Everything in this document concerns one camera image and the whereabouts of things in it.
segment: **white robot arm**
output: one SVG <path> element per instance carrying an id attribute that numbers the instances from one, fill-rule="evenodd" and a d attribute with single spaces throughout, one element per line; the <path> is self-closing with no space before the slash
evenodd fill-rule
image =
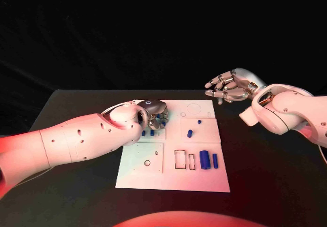
<path id="1" fill-rule="evenodd" d="M 266 84 L 242 68 L 219 75 L 204 85 L 206 95 L 230 101 L 252 99 L 250 107 L 239 114 L 249 126 L 257 122 L 275 134 L 293 129 L 317 145 L 327 148 L 327 96 L 314 97 L 298 87 Z"/>
<path id="2" fill-rule="evenodd" d="M 50 128 L 0 138 L 0 197 L 30 175 L 60 164 L 92 159 L 134 144 L 148 126 L 164 127 L 167 105 L 132 101 L 76 117 Z"/>

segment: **rectangular slot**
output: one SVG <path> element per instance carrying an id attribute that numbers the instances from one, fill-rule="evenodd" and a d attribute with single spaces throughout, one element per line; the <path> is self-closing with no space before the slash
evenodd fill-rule
<path id="1" fill-rule="evenodd" d="M 185 169 L 185 151 L 175 150 L 175 169 Z"/>
<path id="2" fill-rule="evenodd" d="M 188 154 L 188 169 L 196 170 L 194 155 Z"/>

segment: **white board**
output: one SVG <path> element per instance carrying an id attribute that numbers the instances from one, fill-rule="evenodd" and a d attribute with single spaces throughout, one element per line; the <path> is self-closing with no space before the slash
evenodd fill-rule
<path id="1" fill-rule="evenodd" d="M 168 108 L 165 129 L 154 131 L 152 137 L 147 129 L 139 141 L 123 146 L 115 187 L 230 192 L 211 101 L 161 101 Z M 201 150 L 208 151 L 211 168 L 207 170 L 200 166 Z"/>

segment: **blue cylinder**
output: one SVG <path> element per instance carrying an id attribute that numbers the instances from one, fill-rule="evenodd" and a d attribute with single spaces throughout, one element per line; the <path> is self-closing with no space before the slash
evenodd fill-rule
<path id="1" fill-rule="evenodd" d="M 213 168 L 217 169 L 217 159 L 216 159 L 216 154 L 213 154 Z"/>
<path id="2" fill-rule="evenodd" d="M 201 169 L 210 169 L 211 168 L 207 150 L 200 151 L 200 164 L 201 164 Z"/>
<path id="3" fill-rule="evenodd" d="M 193 134 L 193 131 L 188 130 L 188 132 L 187 132 L 187 137 L 188 137 L 188 138 L 191 137 L 191 134 Z"/>

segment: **black table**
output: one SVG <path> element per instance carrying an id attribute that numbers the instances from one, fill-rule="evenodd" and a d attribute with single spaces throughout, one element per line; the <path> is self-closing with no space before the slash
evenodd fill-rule
<path id="1" fill-rule="evenodd" d="M 33 130 L 132 99 L 210 100 L 200 90 L 57 90 Z M 327 165 L 317 145 L 295 131 L 272 134 L 247 127 L 239 113 L 250 101 L 213 100 L 230 193 L 115 188 L 122 148 L 56 166 L 0 200 L 0 226 L 112 226 L 160 211 L 226 214 L 266 226 L 327 225 Z"/>

